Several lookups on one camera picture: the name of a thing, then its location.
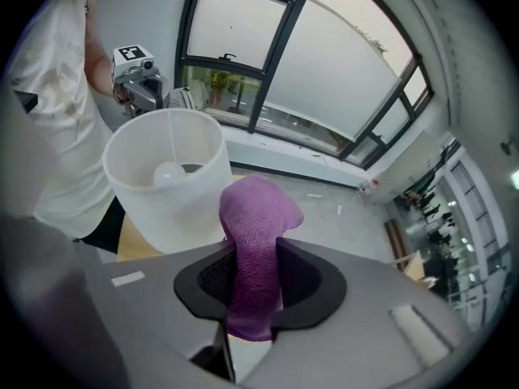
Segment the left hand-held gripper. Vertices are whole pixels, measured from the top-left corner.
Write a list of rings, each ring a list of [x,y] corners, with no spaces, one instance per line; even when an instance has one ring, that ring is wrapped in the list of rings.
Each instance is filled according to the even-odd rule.
[[[141,45],[114,49],[111,61],[114,94],[123,91],[125,113],[135,118],[169,106],[170,82],[155,63],[155,57]]]

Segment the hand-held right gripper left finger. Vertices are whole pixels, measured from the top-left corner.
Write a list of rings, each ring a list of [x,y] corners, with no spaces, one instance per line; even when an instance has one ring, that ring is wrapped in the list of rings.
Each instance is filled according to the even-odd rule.
[[[83,247],[88,291],[124,361],[130,389],[234,389],[191,362],[214,343],[218,324],[178,300],[174,278],[223,243],[150,259],[103,263]]]

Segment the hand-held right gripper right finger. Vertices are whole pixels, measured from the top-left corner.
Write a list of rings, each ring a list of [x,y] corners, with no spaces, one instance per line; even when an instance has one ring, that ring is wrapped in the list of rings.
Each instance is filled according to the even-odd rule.
[[[443,299],[386,263],[277,241],[285,307],[248,389],[435,389],[472,333]]]

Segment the white table lamp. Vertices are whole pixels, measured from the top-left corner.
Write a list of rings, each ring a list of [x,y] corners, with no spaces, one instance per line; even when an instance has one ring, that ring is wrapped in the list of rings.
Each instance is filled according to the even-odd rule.
[[[132,224],[163,254],[223,239],[222,191],[232,172],[221,125],[194,109],[159,109],[109,139],[105,175]]]

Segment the purple cloth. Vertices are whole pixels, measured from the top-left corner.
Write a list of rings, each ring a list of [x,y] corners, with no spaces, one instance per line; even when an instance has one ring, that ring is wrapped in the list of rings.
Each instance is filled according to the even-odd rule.
[[[255,173],[222,191],[219,217],[226,238],[236,246],[227,331],[246,341],[269,341],[271,319],[283,308],[277,239],[303,222],[302,210],[278,185]]]

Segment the person's left forearm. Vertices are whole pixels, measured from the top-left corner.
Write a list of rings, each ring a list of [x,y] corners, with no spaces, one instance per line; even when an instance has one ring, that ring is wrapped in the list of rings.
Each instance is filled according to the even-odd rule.
[[[111,61],[97,37],[94,28],[86,28],[84,46],[84,73],[89,85],[102,95],[113,97]]]

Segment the wooden desk with white legs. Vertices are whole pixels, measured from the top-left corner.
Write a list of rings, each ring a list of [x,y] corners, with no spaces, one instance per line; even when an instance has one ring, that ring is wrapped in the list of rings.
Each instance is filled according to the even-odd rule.
[[[434,276],[426,275],[425,263],[419,250],[402,257],[397,262],[397,267],[405,276],[425,289],[431,289],[438,280]]]

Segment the beige backpack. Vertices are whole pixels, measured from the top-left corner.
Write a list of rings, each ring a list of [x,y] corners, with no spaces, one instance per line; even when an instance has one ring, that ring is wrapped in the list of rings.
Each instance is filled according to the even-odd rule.
[[[180,109],[196,109],[190,89],[187,87],[172,89],[169,93],[169,107]]]

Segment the wooden step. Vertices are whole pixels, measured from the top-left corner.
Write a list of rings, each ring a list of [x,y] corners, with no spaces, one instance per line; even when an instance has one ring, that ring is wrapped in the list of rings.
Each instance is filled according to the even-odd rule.
[[[405,231],[397,220],[390,219],[386,221],[384,223],[384,228],[395,259],[403,258],[412,253]]]

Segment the person in white shirt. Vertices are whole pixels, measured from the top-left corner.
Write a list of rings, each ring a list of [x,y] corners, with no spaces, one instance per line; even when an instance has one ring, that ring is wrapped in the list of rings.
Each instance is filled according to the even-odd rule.
[[[96,30],[96,13],[96,0],[47,0],[8,69],[14,90],[37,96],[29,116],[58,158],[34,216],[74,238],[91,234],[114,200],[101,163],[112,132],[84,73],[85,31]]]

